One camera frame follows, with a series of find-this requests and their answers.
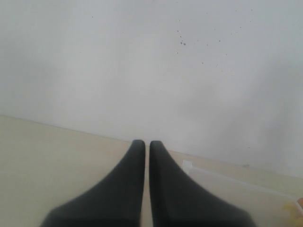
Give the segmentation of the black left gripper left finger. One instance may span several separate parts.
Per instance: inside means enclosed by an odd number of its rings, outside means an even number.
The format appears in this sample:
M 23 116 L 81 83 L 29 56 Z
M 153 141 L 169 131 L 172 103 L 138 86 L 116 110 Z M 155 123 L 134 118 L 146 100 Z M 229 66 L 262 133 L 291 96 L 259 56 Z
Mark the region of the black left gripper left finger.
M 98 184 L 49 212 L 43 227 L 138 227 L 145 177 L 145 143 L 134 140 Z

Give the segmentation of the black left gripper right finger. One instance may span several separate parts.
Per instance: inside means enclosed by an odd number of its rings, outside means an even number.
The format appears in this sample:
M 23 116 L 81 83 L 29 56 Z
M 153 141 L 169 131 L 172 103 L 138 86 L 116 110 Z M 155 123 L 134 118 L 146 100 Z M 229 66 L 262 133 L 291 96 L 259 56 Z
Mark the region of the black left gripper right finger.
M 253 227 L 250 214 L 192 180 L 161 141 L 150 143 L 149 186 L 155 227 Z

